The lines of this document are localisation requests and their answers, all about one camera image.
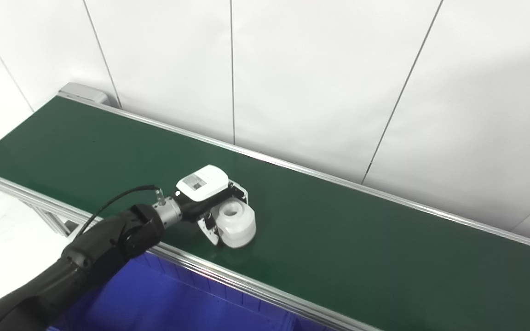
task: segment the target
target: white plastic object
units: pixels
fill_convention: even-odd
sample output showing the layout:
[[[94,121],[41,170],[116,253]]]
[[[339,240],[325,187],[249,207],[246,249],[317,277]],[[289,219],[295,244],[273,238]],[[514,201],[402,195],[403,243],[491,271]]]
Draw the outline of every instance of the white plastic object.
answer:
[[[199,202],[224,190],[228,184],[229,179],[226,172],[212,164],[208,164],[206,167],[179,180],[176,187],[193,201]]]
[[[255,211],[239,199],[230,198],[212,208],[212,216],[220,238],[228,247],[242,247],[257,233]]]

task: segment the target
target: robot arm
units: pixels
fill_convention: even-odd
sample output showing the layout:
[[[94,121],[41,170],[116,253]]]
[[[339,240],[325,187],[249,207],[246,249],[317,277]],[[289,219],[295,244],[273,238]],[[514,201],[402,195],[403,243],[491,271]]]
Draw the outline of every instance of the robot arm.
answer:
[[[197,177],[207,167],[190,176]],[[212,183],[204,180],[204,185]],[[246,191],[239,190],[228,178],[223,187],[208,187],[211,191],[191,196],[186,192],[193,184],[187,187],[180,185],[182,181],[177,184],[174,197],[160,197],[152,206],[134,205],[98,222],[67,245],[52,266],[1,298],[0,331],[46,329],[87,291],[109,281],[130,258],[158,244],[169,226],[180,220],[208,225],[213,220],[212,207],[231,197],[246,201]],[[208,228],[215,230],[215,223]]]

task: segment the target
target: blue plastic crate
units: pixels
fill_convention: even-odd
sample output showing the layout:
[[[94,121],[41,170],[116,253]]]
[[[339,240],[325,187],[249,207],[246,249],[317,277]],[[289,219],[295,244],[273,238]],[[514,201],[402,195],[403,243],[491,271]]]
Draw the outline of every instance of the blue plastic crate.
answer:
[[[88,293],[50,331],[330,331],[145,253]]]

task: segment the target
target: conveyor leg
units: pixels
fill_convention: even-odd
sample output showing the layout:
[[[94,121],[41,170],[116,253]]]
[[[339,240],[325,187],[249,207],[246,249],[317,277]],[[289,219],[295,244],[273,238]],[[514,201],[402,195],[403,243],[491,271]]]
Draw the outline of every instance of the conveyor leg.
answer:
[[[48,224],[48,226],[50,226],[50,228],[52,228],[52,230],[56,233],[64,235],[65,237],[68,237],[68,235],[71,234],[71,230],[67,228],[65,223],[63,223],[63,221],[61,221],[55,214],[52,214],[52,212],[46,211],[40,207],[36,207],[35,205],[30,205],[28,203],[26,203],[26,205],[30,206],[36,212],[36,214],[38,214],[38,216],[40,216],[40,218],[42,218],[42,220],[44,220],[44,222]]]

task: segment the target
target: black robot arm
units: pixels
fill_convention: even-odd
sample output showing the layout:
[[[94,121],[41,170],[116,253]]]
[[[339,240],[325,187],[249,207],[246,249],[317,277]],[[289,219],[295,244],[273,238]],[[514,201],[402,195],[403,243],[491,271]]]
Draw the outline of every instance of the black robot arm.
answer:
[[[83,294],[111,279],[130,258],[158,244],[164,221],[156,207],[174,206],[134,205],[76,237],[52,266],[0,299],[0,331],[46,329]],[[162,213],[178,217],[176,212]]]

